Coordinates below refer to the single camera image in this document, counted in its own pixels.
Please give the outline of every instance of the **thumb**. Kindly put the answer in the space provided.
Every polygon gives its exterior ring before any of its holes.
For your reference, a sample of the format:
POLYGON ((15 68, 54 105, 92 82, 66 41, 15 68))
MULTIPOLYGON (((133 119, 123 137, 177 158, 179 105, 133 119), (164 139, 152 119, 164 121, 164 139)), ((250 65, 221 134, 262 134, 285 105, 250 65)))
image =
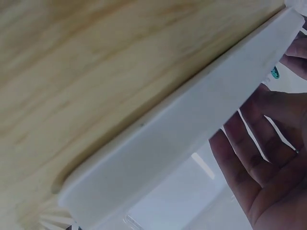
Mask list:
POLYGON ((264 115, 301 129, 307 142, 307 93, 258 90, 254 100, 264 115))

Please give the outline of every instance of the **fingers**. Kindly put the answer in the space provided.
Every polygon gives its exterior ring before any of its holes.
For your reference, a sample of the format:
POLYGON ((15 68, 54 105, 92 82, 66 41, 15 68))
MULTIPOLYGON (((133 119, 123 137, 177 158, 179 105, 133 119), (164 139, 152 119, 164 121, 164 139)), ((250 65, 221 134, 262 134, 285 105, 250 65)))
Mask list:
POLYGON ((286 54, 280 59, 280 63, 287 66, 297 76, 307 80, 307 60, 300 57, 290 57, 286 54))
POLYGON ((230 189, 248 217, 261 186, 248 174, 223 131, 219 130, 210 139, 210 146, 230 189))
POLYGON ((296 152, 281 140, 272 124, 253 103, 252 98, 248 99, 240 110, 261 150, 272 164, 281 168, 296 157, 296 152))
POLYGON ((287 49, 286 55, 297 58, 307 58, 307 38, 300 37, 294 40, 290 47, 287 49))
POLYGON ((255 97, 258 108, 273 120, 302 130, 307 143, 307 94, 284 92, 259 92, 255 97))
POLYGON ((279 168, 261 156, 239 115, 235 113, 224 125, 226 134, 247 172, 261 187, 277 174, 279 168))
POLYGON ((302 133, 299 129, 287 126, 279 121, 274 121, 284 138, 297 150, 297 152, 306 153, 302 133))

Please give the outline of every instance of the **wooden table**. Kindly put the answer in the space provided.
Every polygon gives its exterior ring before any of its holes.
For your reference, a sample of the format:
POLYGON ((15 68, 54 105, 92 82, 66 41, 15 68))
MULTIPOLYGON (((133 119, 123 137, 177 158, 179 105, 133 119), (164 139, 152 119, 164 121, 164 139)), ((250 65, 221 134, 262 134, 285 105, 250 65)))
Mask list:
POLYGON ((66 176, 283 0, 0 3, 0 225, 39 229, 66 176))

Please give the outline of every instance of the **hand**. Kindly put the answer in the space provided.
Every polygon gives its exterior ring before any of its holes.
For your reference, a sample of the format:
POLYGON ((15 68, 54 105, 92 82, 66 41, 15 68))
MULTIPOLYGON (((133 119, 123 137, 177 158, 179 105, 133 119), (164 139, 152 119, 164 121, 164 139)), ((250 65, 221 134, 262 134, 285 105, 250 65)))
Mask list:
POLYGON ((307 80, 307 36, 303 32, 296 36, 280 62, 292 72, 307 80))
POLYGON ((307 229, 307 94, 260 86, 240 109, 268 159, 235 113, 210 140, 213 154, 255 230, 307 229), (271 123, 296 149, 282 142, 271 123))

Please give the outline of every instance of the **green label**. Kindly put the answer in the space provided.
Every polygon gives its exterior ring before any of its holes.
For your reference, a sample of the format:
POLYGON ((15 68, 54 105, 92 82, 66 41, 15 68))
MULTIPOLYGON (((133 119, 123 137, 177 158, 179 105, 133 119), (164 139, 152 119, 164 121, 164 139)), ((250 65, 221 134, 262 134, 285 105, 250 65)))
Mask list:
POLYGON ((273 76, 275 79, 279 79, 279 78, 280 78, 280 75, 279 75, 279 72, 278 72, 276 66, 274 67, 274 69, 272 69, 271 73, 272 73, 272 76, 273 76))

